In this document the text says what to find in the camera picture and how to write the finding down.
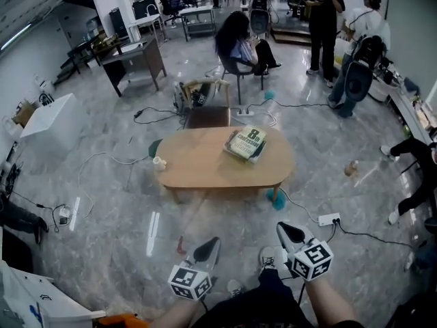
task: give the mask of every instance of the wooden coffee table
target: wooden coffee table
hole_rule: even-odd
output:
[[[179,203],[177,191],[195,189],[274,188],[275,201],[281,183],[294,171],[291,145],[276,129],[267,132],[266,146],[256,164],[223,151],[236,127],[196,128],[178,131],[164,139],[156,156],[167,162],[158,181]]]

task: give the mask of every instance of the black pants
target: black pants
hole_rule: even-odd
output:
[[[26,233],[33,233],[39,227],[40,218],[35,214],[16,206],[3,196],[1,197],[0,209],[2,205],[3,210],[0,212],[1,225]]]
[[[419,162],[423,172],[423,181],[419,189],[409,198],[399,203],[399,215],[405,214],[426,201],[437,187],[437,164],[431,157],[431,148],[418,139],[410,138],[390,150],[393,156],[411,153]]]
[[[324,29],[319,25],[310,25],[311,32],[311,69],[319,69],[320,47],[323,46],[323,75],[329,81],[334,77],[334,48],[337,32],[335,29]]]
[[[259,275],[258,288],[217,304],[201,317],[193,328],[238,325],[243,327],[245,323],[278,323],[278,327],[293,325],[302,328],[312,327],[294,300],[292,290],[283,284],[278,271],[272,269],[266,269]]]
[[[264,39],[259,41],[259,44],[256,46],[255,50],[257,51],[258,56],[258,65],[256,66],[255,74],[261,74],[267,69],[268,66],[272,67],[276,64],[272,49],[270,48],[268,42]]]

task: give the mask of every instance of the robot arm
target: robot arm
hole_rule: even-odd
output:
[[[279,222],[277,234],[287,252],[286,265],[293,278],[312,281],[329,271],[334,254],[328,244],[316,239],[308,228]]]

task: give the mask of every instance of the power strip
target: power strip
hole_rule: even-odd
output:
[[[329,226],[334,224],[334,220],[340,220],[340,214],[339,213],[333,213],[333,214],[327,214],[319,216],[319,226]]]
[[[255,112],[249,111],[248,113],[243,109],[240,113],[240,111],[237,112],[237,117],[253,117],[255,115]]]

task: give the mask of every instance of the shoe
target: shoe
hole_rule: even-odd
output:
[[[270,247],[264,247],[259,253],[259,263],[261,264],[261,272],[265,269],[275,270],[274,265],[274,249]]]
[[[40,219],[38,220],[38,224],[40,225],[40,227],[45,233],[48,233],[48,226],[47,223],[43,220],[43,218],[40,217]]]
[[[326,86],[332,89],[334,87],[334,83],[331,80],[325,79]]]
[[[273,65],[273,66],[269,66],[268,69],[279,68],[279,67],[281,67],[281,66],[282,66],[282,64],[280,64],[280,63],[276,63],[276,64]]]
[[[263,71],[262,73],[254,73],[253,75],[255,75],[256,77],[260,77],[260,76],[263,76],[263,77],[268,77],[269,76],[269,72],[268,72],[268,70],[265,70],[265,71]]]
[[[41,228],[40,225],[35,225],[33,228],[33,235],[35,236],[35,242],[36,244],[41,243]]]
[[[338,106],[338,104],[337,104],[336,102],[331,101],[331,100],[329,99],[329,96],[326,97],[326,103],[328,103],[328,106],[329,106],[329,108],[331,108],[331,109],[336,109],[337,106]]]
[[[395,210],[389,215],[389,224],[394,225],[399,220],[399,209],[396,206]]]
[[[236,279],[231,279],[227,283],[227,291],[229,295],[231,295],[231,298],[234,298],[244,293],[244,286]]]
[[[313,75],[313,74],[316,74],[316,73],[318,73],[318,72],[319,72],[318,69],[317,69],[317,70],[315,70],[315,69],[311,69],[311,68],[307,69],[307,74],[308,74],[308,75]]]
[[[392,161],[398,161],[399,160],[398,156],[393,156],[391,154],[391,149],[388,146],[381,146],[380,147],[380,151],[381,151],[381,153],[383,153],[383,155],[388,156]]]
[[[404,265],[404,271],[408,271],[412,264],[414,262],[414,252],[410,251],[410,253],[408,254],[407,260],[405,261],[405,265]]]

